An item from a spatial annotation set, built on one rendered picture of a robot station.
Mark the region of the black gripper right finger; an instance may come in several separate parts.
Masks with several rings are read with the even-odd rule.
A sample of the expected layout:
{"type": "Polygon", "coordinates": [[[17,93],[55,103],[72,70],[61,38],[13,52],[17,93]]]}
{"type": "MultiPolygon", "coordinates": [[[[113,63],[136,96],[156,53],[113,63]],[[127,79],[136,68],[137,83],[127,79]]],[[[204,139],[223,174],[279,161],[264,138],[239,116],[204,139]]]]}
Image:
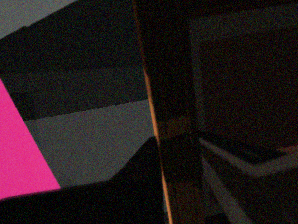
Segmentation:
{"type": "Polygon", "coordinates": [[[198,135],[201,170],[231,224],[298,224],[298,151],[198,135]]]}

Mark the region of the dark brown picture frame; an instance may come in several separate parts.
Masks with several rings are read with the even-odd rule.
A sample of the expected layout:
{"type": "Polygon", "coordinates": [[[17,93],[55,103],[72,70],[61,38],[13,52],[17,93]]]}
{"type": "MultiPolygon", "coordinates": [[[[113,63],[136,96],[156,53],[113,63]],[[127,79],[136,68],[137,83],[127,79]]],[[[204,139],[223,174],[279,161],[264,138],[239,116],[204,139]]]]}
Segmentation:
{"type": "Polygon", "coordinates": [[[298,151],[298,0],[132,0],[170,224],[231,224],[198,130],[298,151]]]}

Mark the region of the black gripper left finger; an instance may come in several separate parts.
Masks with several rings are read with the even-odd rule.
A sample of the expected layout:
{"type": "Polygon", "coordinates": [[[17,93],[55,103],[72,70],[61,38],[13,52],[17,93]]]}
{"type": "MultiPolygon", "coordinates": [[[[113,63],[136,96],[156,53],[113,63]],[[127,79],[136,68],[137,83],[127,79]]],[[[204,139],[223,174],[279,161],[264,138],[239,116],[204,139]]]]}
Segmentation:
{"type": "Polygon", "coordinates": [[[0,224],[164,224],[156,137],[108,181],[0,199],[0,224]]]}

